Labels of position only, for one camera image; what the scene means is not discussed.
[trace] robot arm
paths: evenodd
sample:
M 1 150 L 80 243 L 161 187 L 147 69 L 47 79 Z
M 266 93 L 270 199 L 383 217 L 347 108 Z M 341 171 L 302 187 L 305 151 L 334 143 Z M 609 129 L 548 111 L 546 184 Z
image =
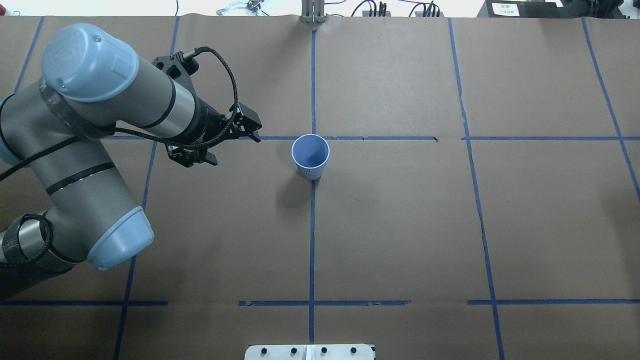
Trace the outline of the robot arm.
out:
M 214 53 L 231 77 L 235 101 L 226 115 L 201 100 L 191 83 L 202 52 Z M 40 81 L 0 103 L 0 156 L 15 165 L 62 143 L 31 163 L 54 206 L 0 233 L 0 300 L 86 259 L 107 270 L 153 241 L 144 210 L 100 138 L 121 131 L 161 141 L 185 167 L 216 165 L 207 150 L 224 140 L 260 141 L 257 114 L 237 101 L 231 71 L 208 47 L 151 64 L 98 27 L 74 24 L 47 46 L 42 71 Z M 116 128 L 115 120 L 159 138 Z

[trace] cup rim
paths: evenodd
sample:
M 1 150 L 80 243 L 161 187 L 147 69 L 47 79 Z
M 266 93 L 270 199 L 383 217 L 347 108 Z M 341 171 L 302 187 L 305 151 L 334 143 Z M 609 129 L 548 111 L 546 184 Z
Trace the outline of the cup rim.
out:
M 318 165 L 316 167 L 306 167 L 304 165 L 300 165 L 298 163 L 298 161 L 296 160 L 296 157 L 293 156 L 293 148 L 296 146 L 296 142 L 298 142 L 298 140 L 302 139 L 305 136 L 316 136 L 316 137 L 322 139 L 322 141 L 324 141 L 324 144 L 326 145 L 326 148 L 327 148 L 326 159 L 324 159 L 324 161 L 320 165 Z M 296 139 L 296 141 L 293 142 L 293 145 L 291 145 L 291 158 L 293 159 L 293 162 L 295 162 L 297 166 L 299 166 L 301 168 L 305 168 L 307 170 L 313 170 L 313 169 L 317 169 L 319 167 L 324 166 L 324 164 L 326 164 L 326 161 L 329 160 L 329 156 L 330 155 L 331 155 L 331 147 L 329 146 L 329 143 L 326 141 L 325 138 L 323 138 L 322 136 L 320 136 L 318 134 L 304 134 L 304 135 L 301 135 Z

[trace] light blue joint cap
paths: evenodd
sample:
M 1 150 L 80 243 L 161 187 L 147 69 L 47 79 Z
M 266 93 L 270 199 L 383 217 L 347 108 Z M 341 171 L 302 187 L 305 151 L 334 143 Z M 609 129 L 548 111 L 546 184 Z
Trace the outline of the light blue joint cap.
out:
M 11 94 L 7 97 L 4 98 L 4 100 L 2 100 L 2 102 L 0 102 L 0 113 L 2 113 L 2 107 L 4 106 L 4 104 L 6 103 L 6 101 L 11 97 L 14 96 L 15 94 Z M 9 146 L 7 146 L 4 142 L 4 140 L 2 139 L 2 137 L 0 137 L 0 159 L 2 159 L 2 161 L 4 161 L 5 163 L 11 165 L 11 166 L 15 166 L 18 165 L 18 163 L 20 162 L 20 159 L 18 159 L 18 157 L 16 155 L 14 155 L 11 150 L 9 150 Z
M 47 84 L 69 99 L 97 102 L 123 92 L 138 75 L 136 51 L 91 24 L 73 24 L 56 34 L 42 58 Z
M 87 260 L 100 271 L 113 268 L 146 249 L 154 241 L 154 232 L 142 206 L 133 208 L 106 233 L 89 251 Z

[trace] black wire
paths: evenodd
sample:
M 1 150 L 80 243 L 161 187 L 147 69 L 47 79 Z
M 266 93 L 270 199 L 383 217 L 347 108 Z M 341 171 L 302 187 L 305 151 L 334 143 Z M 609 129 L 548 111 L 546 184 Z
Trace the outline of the black wire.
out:
M 411 9 L 411 12 L 409 13 L 409 16 L 408 16 L 408 17 L 411 17 L 411 14 L 413 14 L 413 12 L 415 11 L 415 9 L 416 9 L 418 6 L 420 6 L 420 5 L 422 5 L 422 14 L 426 13 L 426 12 L 427 12 L 427 4 L 425 4 L 425 3 L 417 3 L 417 4 L 413 7 L 413 9 Z
M 40 252 L 36 254 L 36 256 L 32 257 L 31 259 L 25 259 L 24 261 L 21 261 L 19 263 L 0 263 L 0 268 L 9 269 L 9 268 L 18 268 L 25 265 L 30 265 L 38 261 L 41 257 L 43 257 L 44 254 L 46 254 L 47 251 L 49 251 L 49 249 L 51 248 L 51 244 L 53 244 L 53 225 L 51 224 L 51 221 L 47 220 L 45 217 L 39 214 L 27 214 L 20 219 L 20 226 L 18 226 L 18 231 L 20 231 L 20 227 L 27 220 L 37 220 L 41 224 L 44 224 L 44 226 L 42 227 L 45 233 L 45 236 L 43 239 L 44 247 L 42 247 Z
M 358 6 L 356 6 L 355 9 L 353 9 L 353 12 L 351 13 L 351 16 L 354 16 L 356 11 L 358 11 L 358 8 L 361 7 L 362 4 L 364 4 L 364 3 L 369 3 L 369 13 L 371 13 L 372 10 L 373 10 L 373 13 L 376 13 L 378 11 L 378 5 L 376 5 L 375 1 L 373 1 L 373 0 L 364 0 L 360 4 L 358 4 Z
M 234 118 L 236 117 L 236 114 L 237 114 L 237 111 L 238 111 L 238 107 L 240 106 L 239 105 L 239 101 L 238 101 L 238 89 L 237 89 L 237 84 L 236 84 L 236 78 L 234 77 L 233 72 L 231 72 L 231 68 L 229 68 L 229 65 L 227 64 L 225 59 L 222 58 L 222 55 L 220 55 L 220 53 L 218 53 L 214 49 L 211 49 L 208 46 L 197 47 L 194 50 L 195 50 L 194 57 L 198 56 L 199 54 L 202 54 L 202 53 L 212 53 L 213 55 L 215 55 L 215 57 L 218 58 L 218 60 L 222 64 L 222 66 L 225 67 L 225 70 L 227 71 L 227 74 L 229 74 L 229 79 L 231 79 L 231 86 L 233 86 L 233 90 L 234 90 L 234 109 L 233 109 L 233 111 L 231 113 L 231 117 L 227 121 L 227 124 L 225 125 L 225 127 L 213 139 L 205 141 L 205 142 L 201 142 L 201 143 L 191 143 L 191 144 L 173 142 L 171 140 L 159 138 L 159 137 L 153 136 L 153 135 L 148 135 L 148 134 L 141 133 L 139 131 L 135 131 L 135 130 L 131 130 L 131 129 L 125 129 L 125 128 L 122 128 L 122 127 L 116 127 L 114 129 L 115 132 L 135 135 L 135 136 L 139 136 L 141 138 L 153 140 L 153 141 L 156 141 L 156 142 L 159 142 L 159 143 L 163 143 L 163 144 L 166 144 L 166 145 L 182 147 L 184 149 L 204 149 L 204 148 L 208 148 L 210 144 L 216 143 L 216 142 L 218 142 L 218 140 L 220 140 L 220 138 L 231 127 L 231 124 L 232 124 Z
M 74 136 L 72 138 L 68 138 L 63 142 L 59 142 L 56 145 L 53 145 L 52 147 L 48 148 L 48 149 L 44 149 L 43 151 L 40 151 L 34 155 L 31 155 L 30 157 L 20 161 L 17 165 L 15 165 L 14 167 L 10 168 L 9 170 L 3 172 L 2 174 L 0 174 L 0 181 L 5 180 L 7 177 L 10 177 L 11 175 L 13 175 L 14 173 L 16 173 L 16 171 L 22 169 L 23 167 L 29 165 L 30 163 L 36 161 L 37 159 L 40 159 L 43 156 L 49 155 L 50 153 L 54 152 L 54 151 L 58 151 L 60 149 L 62 149 L 65 146 L 71 145 L 76 141 L 79 141 L 80 138 L 78 138 L 77 136 Z

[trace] plastic cup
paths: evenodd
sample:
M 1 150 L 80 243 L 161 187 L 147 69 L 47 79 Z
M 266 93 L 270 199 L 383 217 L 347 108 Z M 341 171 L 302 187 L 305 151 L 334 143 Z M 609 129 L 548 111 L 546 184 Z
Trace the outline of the plastic cup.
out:
M 329 143 L 316 134 L 302 135 L 291 146 L 291 157 L 298 167 L 298 173 L 309 181 L 322 175 L 329 153 Z

